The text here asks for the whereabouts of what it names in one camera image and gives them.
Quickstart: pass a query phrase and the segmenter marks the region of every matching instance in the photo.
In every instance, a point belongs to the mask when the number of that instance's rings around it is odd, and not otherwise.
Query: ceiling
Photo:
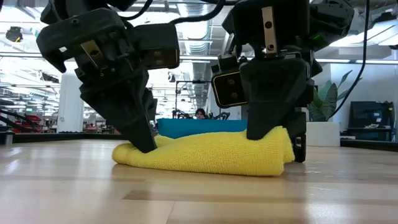
[[[363,31],[364,22],[362,18],[364,1],[351,1],[356,6],[356,17],[351,30],[357,33]],[[387,9],[394,11],[396,1],[371,1],[372,15],[376,17]],[[40,13],[43,11],[47,1],[45,0],[8,0],[4,1],[3,9],[0,13],[0,52],[14,53],[39,53],[35,38],[40,30],[46,25],[40,22]],[[135,14],[143,6],[139,1],[127,12],[120,12],[120,15],[130,16]],[[180,16],[194,16],[204,14],[213,9],[213,6],[202,4],[196,0],[169,0],[169,11],[165,12],[164,1],[154,1],[150,9],[141,17],[131,21],[136,26],[139,24],[168,22]],[[217,56],[223,54],[229,46],[231,37],[223,30],[221,24],[226,17],[231,6],[226,6],[222,12],[214,19],[208,22],[197,22],[177,25],[180,50],[182,55],[204,55]],[[21,27],[23,40],[21,42],[11,42],[6,38],[6,32],[11,26]],[[339,58],[343,47],[328,47],[317,52],[317,58]],[[252,50],[244,46],[243,52],[251,55]],[[74,62],[67,62],[67,67],[73,69],[76,67]],[[151,70],[147,87],[151,87],[154,96],[158,98],[157,111],[159,116],[171,116],[171,111],[175,108],[175,83],[169,82],[169,76],[173,75],[176,80],[210,80],[210,60],[206,57],[203,60],[183,60],[181,66],[174,70]],[[53,68],[42,58],[20,58],[3,57],[0,59],[0,88],[3,91],[0,97],[9,98],[20,102],[20,98],[29,99],[29,97],[45,99],[51,102],[50,105],[44,105],[42,111],[54,113],[57,110],[59,99],[59,84],[48,81],[44,75],[54,77],[62,81],[62,74]],[[20,87],[18,85],[35,85],[33,87]],[[197,108],[206,105],[207,84],[180,84],[181,94],[178,95],[177,108],[193,113]],[[92,109],[86,106],[86,114],[92,113]]]

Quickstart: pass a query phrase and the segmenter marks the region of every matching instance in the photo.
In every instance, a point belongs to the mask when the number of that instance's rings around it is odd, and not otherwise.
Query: blue container
[[[215,119],[158,119],[159,134],[180,138],[192,134],[244,131],[248,121]]]

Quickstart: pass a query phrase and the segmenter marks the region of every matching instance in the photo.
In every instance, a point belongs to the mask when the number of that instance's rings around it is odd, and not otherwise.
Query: yellow cloth
[[[134,167],[278,176],[284,164],[294,160],[286,129],[276,127],[258,141],[246,139],[246,132],[206,133],[170,139],[156,136],[157,149],[144,154],[132,144],[117,146],[112,159]]]

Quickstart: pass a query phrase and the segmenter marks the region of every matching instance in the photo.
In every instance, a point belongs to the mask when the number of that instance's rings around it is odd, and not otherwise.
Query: wooden table
[[[120,141],[0,147],[1,223],[398,223],[398,153],[308,149],[281,177],[116,165]]]

